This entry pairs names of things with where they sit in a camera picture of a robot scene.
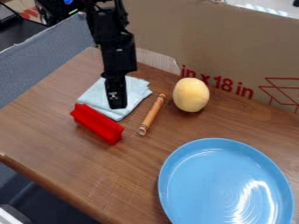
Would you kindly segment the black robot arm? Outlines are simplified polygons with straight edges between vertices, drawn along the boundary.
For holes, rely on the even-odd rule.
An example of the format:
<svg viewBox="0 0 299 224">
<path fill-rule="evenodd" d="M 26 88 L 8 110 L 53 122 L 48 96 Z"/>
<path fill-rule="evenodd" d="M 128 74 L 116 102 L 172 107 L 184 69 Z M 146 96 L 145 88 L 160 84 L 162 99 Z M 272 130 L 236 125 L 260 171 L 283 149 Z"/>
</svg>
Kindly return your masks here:
<svg viewBox="0 0 299 224">
<path fill-rule="evenodd" d="M 136 70 L 136 43 L 134 35 L 126 30 L 126 11 L 121 0 L 82 1 L 90 36 L 101 51 L 108 106 L 124 109 L 125 76 Z"/>
</svg>

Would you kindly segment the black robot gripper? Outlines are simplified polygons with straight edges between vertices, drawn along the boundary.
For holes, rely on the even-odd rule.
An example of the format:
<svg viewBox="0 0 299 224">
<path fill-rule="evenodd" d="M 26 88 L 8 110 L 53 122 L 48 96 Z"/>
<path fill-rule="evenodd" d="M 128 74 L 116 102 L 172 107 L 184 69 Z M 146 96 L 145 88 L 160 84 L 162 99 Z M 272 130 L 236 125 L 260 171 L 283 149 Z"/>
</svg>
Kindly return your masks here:
<svg viewBox="0 0 299 224">
<path fill-rule="evenodd" d="M 136 70 L 136 43 L 134 35 L 122 31 L 114 34 L 97 35 L 105 78 L 106 102 L 110 109 L 126 107 L 126 80 L 125 74 Z"/>
</svg>

